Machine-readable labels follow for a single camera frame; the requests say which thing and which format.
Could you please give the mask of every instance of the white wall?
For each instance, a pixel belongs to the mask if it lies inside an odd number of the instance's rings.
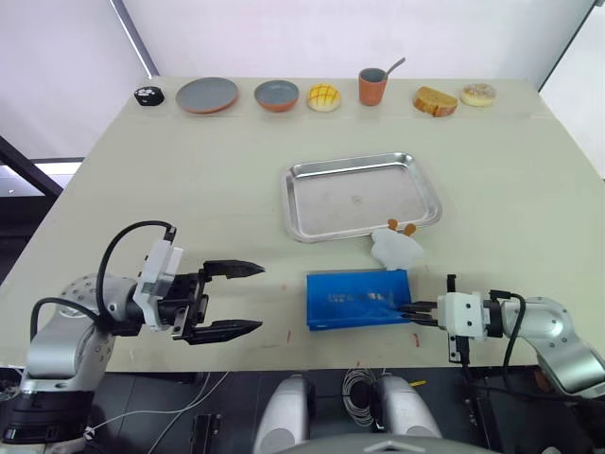
[[[144,77],[106,0],[0,1],[0,135],[28,158],[86,156]]]
[[[605,7],[593,9],[542,96],[605,178]]]
[[[593,0],[125,0],[164,76],[544,80]]]

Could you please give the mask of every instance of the pastry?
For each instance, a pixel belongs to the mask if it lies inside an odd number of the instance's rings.
[[[314,111],[333,111],[340,105],[340,92],[328,83],[318,83],[311,87],[307,104]]]
[[[433,116],[446,116],[454,113],[458,100],[432,88],[420,87],[414,96],[414,106]]]
[[[471,83],[462,89],[460,99],[474,107],[487,107],[495,100],[495,89],[487,83]]]

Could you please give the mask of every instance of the orange bowl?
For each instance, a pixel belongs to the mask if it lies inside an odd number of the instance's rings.
[[[256,87],[254,98],[268,111],[285,112],[298,101],[299,89],[287,80],[269,80]]]

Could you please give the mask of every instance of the metal tray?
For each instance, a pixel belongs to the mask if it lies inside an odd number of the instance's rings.
[[[406,153],[298,164],[284,174],[282,192],[287,228],[303,242],[367,235],[390,218],[403,228],[441,216],[439,199]]]

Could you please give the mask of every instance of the toast slice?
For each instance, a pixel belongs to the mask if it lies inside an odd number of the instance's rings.
[[[458,100],[432,88],[420,87],[414,96],[414,106],[433,116],[447,116],[454,113]]]

